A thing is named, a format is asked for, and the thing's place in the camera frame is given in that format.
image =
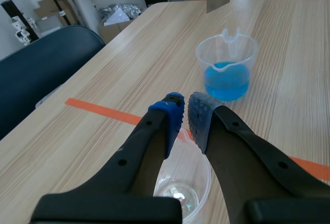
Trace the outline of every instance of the clear plastic cup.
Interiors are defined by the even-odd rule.
[[[222,101],[243,96],[249,88],[258,50],[258,43],[250,36],[242,35],[239,28],[234,36],[225,28],[220,35],[200,43],[196,56],[206,91]]]
[[[203,206],[211,188],[211,167],[188,133],[180,129],[170,156],[164,160],[154,196],[174,197],[181,202],[183,223],[201,223]]]

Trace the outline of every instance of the cardboard box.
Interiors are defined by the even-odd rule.
[[[68,20],[72,25],[79,24],[78,18],[69,4],[68,0],[57,0],[61,8],[67,15]],[[67,26],[65,19],[59,15],[59,10],[53,0],[42,0],[38,2],[40,8],[35,9],[34,12],[39,18],[46,16],[58,15],[58,20],[63,26]]]
[[[98,26],[98,32],[103,39],[103,41],[108,44],[111,40],[113,40],[121,31],[123,31],[129,24],[131,24],[134,20],[116,23],[108,26],[104,26],[103,22]]]

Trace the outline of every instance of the black pole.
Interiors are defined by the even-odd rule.
[[[3,9],[9,14],[11,18],[18,16],[21,21],[23,22],[24,26],[26,27],[26,31],[30,33],[30,39],[31,42],[39,39],[38,35],[35,33],[35,31],[31,28],[30,24],[27,22],[27,20],[24,18],[23,14],[20,12],[20,10],[16,7],[14,2],[12,0],[7,0],[1,3],[1,6]]]
[[[59,12],[59,13],[60,13],[60,16],[62,16],[62,17],[64,18],[64,20],[66,21],[66,23],[67,23],[68,25],[71,25],[69,19],[67,18],[67,16],[66,16],[64,10],[63,10],[63,9],[61,8],[61,6],[59,5],[58,1],[57,1],[57,0],[53,0],[53,1],[54,1],[54,3],[56,4],[58,10],[60,11],[60,12]]]

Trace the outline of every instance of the chair backrest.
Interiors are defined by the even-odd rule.
[[[0,140],[104,46],[92,30],[68,26],[0,61]]]

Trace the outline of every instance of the sink pedestal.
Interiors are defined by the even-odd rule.
[[[98,34],[98,25],[100,23],[100,16],[94,8],[92,0],[73,0],[76,4],[86,26]]]

